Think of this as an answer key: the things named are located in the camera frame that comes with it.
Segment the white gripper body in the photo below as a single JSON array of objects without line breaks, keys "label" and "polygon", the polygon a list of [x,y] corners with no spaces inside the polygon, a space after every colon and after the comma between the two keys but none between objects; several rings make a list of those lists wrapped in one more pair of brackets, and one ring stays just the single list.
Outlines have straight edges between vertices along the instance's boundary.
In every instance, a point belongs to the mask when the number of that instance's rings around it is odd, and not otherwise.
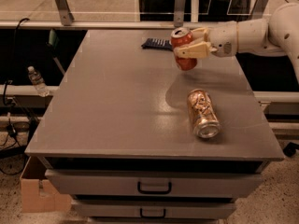
[{"label": "white gripper body", "polygon": [[237,52],[237,22],[221,22],[209,30],[211,53],[217,57],[232,57]]}]

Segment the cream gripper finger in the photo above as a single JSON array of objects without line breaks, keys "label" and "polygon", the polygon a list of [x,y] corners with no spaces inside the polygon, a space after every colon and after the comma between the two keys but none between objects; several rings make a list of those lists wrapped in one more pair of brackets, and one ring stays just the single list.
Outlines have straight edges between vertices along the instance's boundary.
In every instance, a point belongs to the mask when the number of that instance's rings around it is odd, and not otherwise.
[{"label": "cream gripper finger", "polygon": [[209,41],[209,29],[207,27],[200,27],[192,30],[193,40],[199,39],[200,41]]},{"label": "cream gripper finger", "polygon": [[204,59],[211,52],[217,51],[210,42],[190,43],[174,48],[174,54],[183,59]]}]

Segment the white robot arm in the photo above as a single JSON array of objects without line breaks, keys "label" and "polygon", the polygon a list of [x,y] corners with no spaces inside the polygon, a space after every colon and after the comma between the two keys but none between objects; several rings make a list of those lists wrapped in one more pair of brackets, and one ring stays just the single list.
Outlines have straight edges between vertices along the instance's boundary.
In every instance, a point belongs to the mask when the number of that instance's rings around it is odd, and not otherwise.
[{"label": "white robot arm", "polygon": [[213,54],[231,57],[237,53],[289,57],[299,80],[299,5],[278,7],[268,19],[224,21],[213,27],[179,27],[171,33],[178,68],[191,70],[199,59]]}]

